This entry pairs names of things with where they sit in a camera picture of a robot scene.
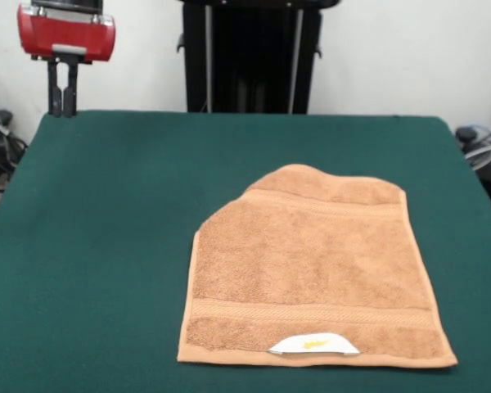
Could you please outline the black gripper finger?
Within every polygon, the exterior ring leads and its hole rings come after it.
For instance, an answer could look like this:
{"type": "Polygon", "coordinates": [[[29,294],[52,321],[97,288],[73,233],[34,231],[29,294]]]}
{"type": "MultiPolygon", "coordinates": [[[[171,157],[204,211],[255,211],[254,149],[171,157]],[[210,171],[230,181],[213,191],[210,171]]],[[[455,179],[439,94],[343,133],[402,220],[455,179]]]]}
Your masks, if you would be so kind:
{"type": "Polygon", "coordinates": [[[62,116],[62,92],[57,83],[57,66],[55,60],[47,63],[48,77],[48,114],[55,117],[62,116]]]}
{"type": "Polygon", "coordinates": [[[68,64],[68,85],[63,92],[63,114],[64,117],[71,118],[77,113],[77,63],[68,64]]]}

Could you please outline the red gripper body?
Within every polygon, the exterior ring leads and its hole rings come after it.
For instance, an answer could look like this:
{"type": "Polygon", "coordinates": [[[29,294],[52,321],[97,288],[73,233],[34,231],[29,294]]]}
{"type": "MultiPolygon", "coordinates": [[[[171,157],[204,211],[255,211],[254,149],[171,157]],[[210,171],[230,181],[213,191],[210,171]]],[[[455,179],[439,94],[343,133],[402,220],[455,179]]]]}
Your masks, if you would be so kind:
{"type": "Polygon", "coordinates": [[[22,3],[16,17],[20,45],[31,56],[108,61],[114,50],[116,27],[111,16],[22,3]]]}

